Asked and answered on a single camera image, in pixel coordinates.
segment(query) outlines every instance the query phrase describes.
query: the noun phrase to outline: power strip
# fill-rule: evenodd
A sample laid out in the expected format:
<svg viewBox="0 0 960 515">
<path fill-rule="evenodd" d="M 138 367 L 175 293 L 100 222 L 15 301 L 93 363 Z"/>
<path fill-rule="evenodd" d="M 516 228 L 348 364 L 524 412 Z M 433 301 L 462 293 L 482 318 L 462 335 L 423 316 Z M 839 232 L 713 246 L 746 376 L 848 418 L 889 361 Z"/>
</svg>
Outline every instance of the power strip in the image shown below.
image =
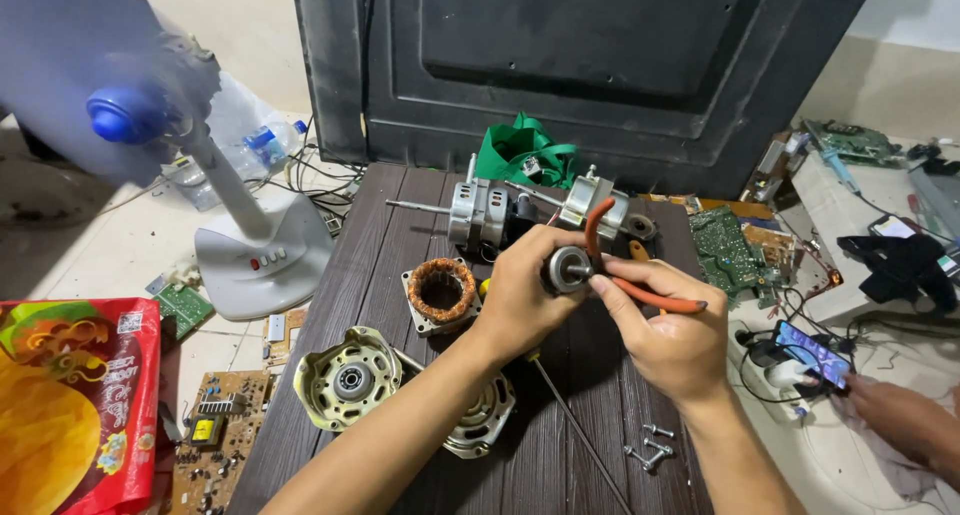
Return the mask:
<svg viewBox="0 0 960 515">
<path fill-rule="evenodd" d="M 747 353 L 747 347 L 738 343 L 736 336 L 738 332 L 750 331 L 750 327 L 737 320 L 727 324 L 726 331 L 726 358 L 731 362 L 730 366 L 733 368 L 735 377 L 739 377 L 738 369 L 740 363 L 743 362 L 743 381 L 750 386 L 754 393 L 771 400 L 798 398 L 800 396 L 800 393 L 793 387 L 780 388 L 770 385 L 770 382 L 766 379 L 766 369 L 764 367 L 757 366 L 749 357 L 746 361 L 743 360 L 744 354 Z M 770 417 L 777 423 L 792 423 L 810 413 L 810 405 L 802 398 L 790 402 L 774 403 L 763 400 L 761 402 Z"/>
</svg>

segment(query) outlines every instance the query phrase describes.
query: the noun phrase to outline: person's hand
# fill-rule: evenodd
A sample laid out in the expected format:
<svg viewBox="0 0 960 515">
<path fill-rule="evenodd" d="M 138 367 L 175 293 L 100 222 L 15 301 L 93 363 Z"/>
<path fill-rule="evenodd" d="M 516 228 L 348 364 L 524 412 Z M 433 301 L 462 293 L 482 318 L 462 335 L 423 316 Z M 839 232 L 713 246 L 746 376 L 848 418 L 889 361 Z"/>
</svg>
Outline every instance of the person's hand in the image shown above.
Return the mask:
<svg viewBox="0 0 960 515">
<path fill-rule="evenodd" d="M 483 308 L 470 330 L 493 346 L 497 359 L 506 363 L 534 349 L 584 300 L 586 291 L 547 294 L 540 274 L 553 251 L 585 244 L 582 233 L 537 225 L 496 258 Z"/>
<path fill-rule="evenodd" d="M 659 260 L 635 262 L 604 255 L 606 271 L 646 284 L 669 298 L 704 300 L 696 314 L 666 314 L 647 320 L 634 301 L 604 275 L 590 286 L 606 304 L 636 369 L 683 410 L 724 393 L 727 382 L 727 296 Z"/>
<path fill-rule="evenodd" d="M 931 456 L 960 441 L 960 420 L 935 400 L 857 374 L 847 375 L 846 382 L 850 401 L 863 421 L 908 459 L 930 466 Z M 954 402 L 960 404 L 960 389 L 953 392 Z"/>
</svg>

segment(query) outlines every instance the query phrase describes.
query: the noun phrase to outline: wooden table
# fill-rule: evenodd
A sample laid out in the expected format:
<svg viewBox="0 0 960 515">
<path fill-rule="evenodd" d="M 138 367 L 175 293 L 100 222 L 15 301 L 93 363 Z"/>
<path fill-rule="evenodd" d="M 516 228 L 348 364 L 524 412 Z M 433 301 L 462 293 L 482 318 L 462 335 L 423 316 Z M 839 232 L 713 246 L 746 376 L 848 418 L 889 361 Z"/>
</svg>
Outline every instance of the wooden table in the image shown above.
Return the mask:
<svg viewBox="0 0 960 515">
<path fill-rule="evenodd" d="M 460 256 L 447 241 L 447 217 L 394 209 L 385 200 L 446 205 L 463 176 L 430 170 L 372 164 L 347 217 L 336 251 L 313 298 L 299 342 L 290 359 L 295 366 L 310 351 L 343 340 L 352 325 L 379 329 L 396 348 L 430 363 L 452 335 L 418 337 L 402 289 L 400 274 L 427 259 Z M 543 189 L 562 198 L 563 191 Z M 540 204 L 548 217 L 554 208 Z M 678 205 L 631 201 L 631 210 L 659 226 L 656 255 L 700 276 L 687 215 Z M 493 267 L 472 265 L 478 279 Z M 587 300 L 550 334 L 540 361 L 591 439 L 634 513 L 709 513 L 690 436 L 673 404 L 637 373 L 600 300 Z M 516 406 L 490 454 L 462 460 L 444 448 L 416 476 L 393 508 L 395 513 L 591 513 L 621 509 L 576 432 L 536 368 L 513 362 L 504 374 L 515 387 Z M 229 515 L 252 514 L 297 470 L 333 440 L 307 419 L 283 374 L 253 453 L 246 461 Z M 677 431 L 677 439 L 657 440 L 675 447 L 652 475 L 640 461 L 624 455 L 624 444 L 642 448 L 642 423 Z M 318 507 L 317 513 L 325 509 Z"/>
</svg>

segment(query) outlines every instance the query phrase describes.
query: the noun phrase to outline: pliers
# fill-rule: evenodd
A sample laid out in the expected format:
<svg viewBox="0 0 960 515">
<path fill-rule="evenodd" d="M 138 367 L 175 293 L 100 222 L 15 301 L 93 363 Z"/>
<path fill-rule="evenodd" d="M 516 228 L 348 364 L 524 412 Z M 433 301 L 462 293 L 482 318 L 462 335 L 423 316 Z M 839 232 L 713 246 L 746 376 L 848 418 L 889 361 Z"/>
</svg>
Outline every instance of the pliers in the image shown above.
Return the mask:
<svg viewBox="0 0 960 515">
<path fill-rule="evenodd" d="M 600 226 L 600 219 L 603 219 L 604 215 L 614 207 L 615 203 L 616 201 L 613 198 L 607 198 L 594 207 L 593 211 L 586 216 L 586 228 L 583 231 L 586 237 L 586 255 L 591 259 L 590 263 L 593 264 L 594 273 L 599 275 L 606 275 L 607 270 L 604 267 L 603 258 L 600 256 L 600 238 L 597 235 L 597 227 Z M 659 308 L 661 313 L 674 312 L 692 314 L 702 312 L 707 308 L 706 301 L 666 298 L 634 286 L 630 281 L 618 276 L 611 276 L 609 279 L 631 298 L 653 305 Z"/>
</svg>

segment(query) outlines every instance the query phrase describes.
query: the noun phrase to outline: red plastic bag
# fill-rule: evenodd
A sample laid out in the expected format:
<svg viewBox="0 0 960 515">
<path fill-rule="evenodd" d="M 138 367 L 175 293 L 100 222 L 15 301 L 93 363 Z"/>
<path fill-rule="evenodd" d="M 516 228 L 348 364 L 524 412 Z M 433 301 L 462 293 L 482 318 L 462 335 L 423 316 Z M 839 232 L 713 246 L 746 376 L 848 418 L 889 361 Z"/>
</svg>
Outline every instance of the red plastic bag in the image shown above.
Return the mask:
<svg viewBox="0 0 960 515">
<path fill-rule="evenodd" d="M 161 313 L 140 298 L 0 301 L 0 494 L 13 515 L 150 501 Z"/>
</svg>

